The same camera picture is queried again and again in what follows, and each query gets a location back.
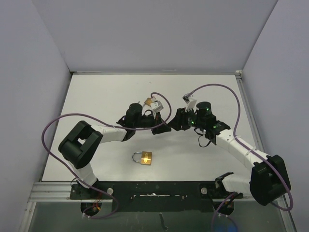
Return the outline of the brass padlock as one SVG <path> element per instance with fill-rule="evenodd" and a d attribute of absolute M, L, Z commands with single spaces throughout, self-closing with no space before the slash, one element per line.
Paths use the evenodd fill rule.
<path fill-rule="evenodd" d="M 138 101 L 138 104 L 140 104 L 142 107 L 145 106 L 151 106 L 151 104 L 153 103 L 153 98 L 147 98 L 144 102 Z"/>
<path fill-rule="evenodd" d="M 135 159 L 136 155 L 140 155 L 140 159 Z M 141 165 L 151 165 L 152 156 L 153 156 L 152 152 L 149 151 L 135 152 L 132 154 L 132 160 L 135 163 L 139 163 Z"/>

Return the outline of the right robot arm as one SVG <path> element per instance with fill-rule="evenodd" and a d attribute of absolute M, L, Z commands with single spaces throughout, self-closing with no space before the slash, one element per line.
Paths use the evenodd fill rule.
<path fill-rule="evenodd" d="M 270 156 L 255 149 L 236 136 L 227 124 L 217 120 L 209 102 L 198 103 L 196 110 L 179 108 L 168 125 L 176 131 L 190 128 L 201 131 L 202 136 L 226 150 L 251 173 L 249 179 L 234 174 L 218 177 L 215 192 L 219 197 L 240 192 L 267 205 L 291 190 L 284 160 L 279 155 Z"/>

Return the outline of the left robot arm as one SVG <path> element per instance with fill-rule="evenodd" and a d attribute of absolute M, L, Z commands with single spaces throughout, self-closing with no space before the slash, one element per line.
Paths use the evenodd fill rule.
<path fill-rule="evenodd" d="M 160 111 L 163 105 L 152 99 L 150 114 L 143 114 L 143 106 L 132 103 L 126 114 L 117 122 L 122 128 L 94 126 L 79 121 L 60 143 L 58 150 L 69 162 L 82 185 L 81 193 L 89 199 L 98 194 L 97 177 L 94 175 L 90 161 L 98 146 L 106 142 L 124 142 L 133 137 L 136 129 L 151 128 L 152 134 L 170 132 L 171 127 L 164 123 Z"/>

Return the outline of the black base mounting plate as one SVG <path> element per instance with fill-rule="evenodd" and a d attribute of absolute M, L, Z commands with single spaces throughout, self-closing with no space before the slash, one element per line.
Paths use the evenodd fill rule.
<path fill-rule="evenodd" d="M 214 181 L 97 181 L 91 189 L 73 184 L 70 191 L 91 216 L 104 200 L 115 212 L 213 212 L 228 195 Z"/>

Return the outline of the aluminium right rail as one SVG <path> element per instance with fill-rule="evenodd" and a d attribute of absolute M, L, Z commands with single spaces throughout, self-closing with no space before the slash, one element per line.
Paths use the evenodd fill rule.
<path fill-rule="evenodd" d="M 243 83 L 242 70 L 235 71 L 235 77 L 238 83 L 238 87 L 240 90 L 240 94 L 241 94 L 243 105 L 246 111 L 246 115 L 247 115 L 247 118 L 250 124 L 251 132 L 253 134 L 254 142 L 257 145 L 257 148 L 261 150 L 262 152 L 264 152 L 264 146 L 263 146 L 263 143 L 262 143 L 259 131 L 258 131 L 258 127 L 255 121 L 254 115 L 253 115 L 251 105 L 249 103 L 249 98 L 247 96 L 245 86 Z"/>

